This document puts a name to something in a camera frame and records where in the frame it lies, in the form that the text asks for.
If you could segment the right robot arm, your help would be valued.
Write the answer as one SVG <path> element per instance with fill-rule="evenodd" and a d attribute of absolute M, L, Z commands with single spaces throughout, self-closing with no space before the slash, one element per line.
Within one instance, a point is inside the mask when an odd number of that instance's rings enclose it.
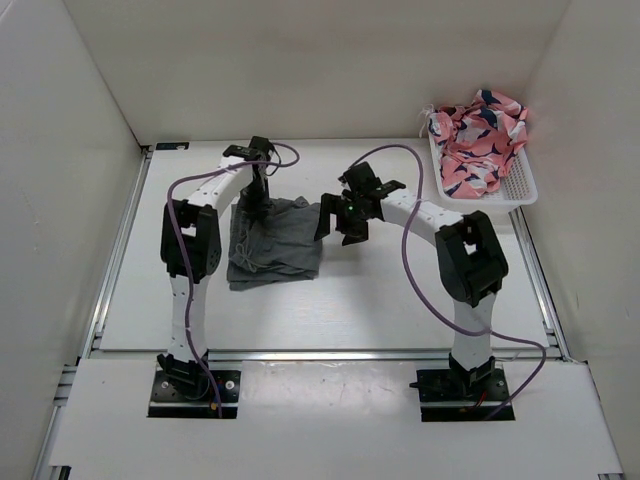
<path fill-rule="evenodd" d="M 489 217 L 481 211 L 463 215 L 422 200 L 397 180 L 382 182 L 366 162 L 346 170 L 340 182 L 341 194 L 321 196 L 315 238 L 321 240 L 336 230 L 347 246 L 369 239 L 368 222 L 373 219 L 396 225 L 403 229 L 405 268 L 409 234 L 432 245 L 440 281 L 454 306 L 449 387 L 460 399 L 476 397 L 495 369 L 492 313 L 509 271 Z"/>

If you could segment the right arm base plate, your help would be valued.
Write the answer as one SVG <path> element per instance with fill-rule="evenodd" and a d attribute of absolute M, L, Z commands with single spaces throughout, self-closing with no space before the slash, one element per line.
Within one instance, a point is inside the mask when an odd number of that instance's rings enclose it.
<path fill-rule="evenodd" d="M 416 380 L 409 387 L 418 392 L 422 422 L 515 420 L 510 403 L 494 413 L 510 396 L 505 373 L 501 368 L 470 390 L 464 390 L 448 369 L 417 370 Z"/>

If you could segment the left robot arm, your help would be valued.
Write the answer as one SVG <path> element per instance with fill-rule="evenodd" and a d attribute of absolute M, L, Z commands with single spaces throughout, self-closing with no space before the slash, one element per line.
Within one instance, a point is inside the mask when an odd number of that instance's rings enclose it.
<path fill-rule="evenodd" d="M 208 369 L 204 327 L 208 283 L 222 256 L 219 218 L 235 198 L 251 222 L 266 217 L 266 169 L 278 156 L 274 142 L 254 136 L 247 146 L 228 146 L 216 169 L 179 178 L 168 188 L 160 257 L 172 288 L 172 331 L 158 364 L 188 400 L 218 391 Z"/>

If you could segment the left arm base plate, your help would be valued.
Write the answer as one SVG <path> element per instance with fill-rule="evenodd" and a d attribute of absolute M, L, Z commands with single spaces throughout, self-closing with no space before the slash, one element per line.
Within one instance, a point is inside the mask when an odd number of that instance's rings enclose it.
<path fill-rule="evenodd" d="M 205 384 L 200 387 L 177 388 L 166 373 L 158 369 L 151 387 L 147 416 L 172 419 L 236 419 L 241 371 L 212 370 L 211 374 L 216 380 L 222 409 L 216 405 L 215 392 L 209 385 L 208 378 L 205 378 Z"/>

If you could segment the grey shorts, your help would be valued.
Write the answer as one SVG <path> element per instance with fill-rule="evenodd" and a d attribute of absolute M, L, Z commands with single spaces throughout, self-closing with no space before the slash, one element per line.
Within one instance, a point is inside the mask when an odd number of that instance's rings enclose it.
<path fill-rule="evenodd" d="M 276 198 L 266 217 L 251 220 L 231 210 L 227 282 L 232 291 L 276 283 L 313 280 L 319 275 L 323 244 L 315 239 L 320 204 L 304 197 Z"/>

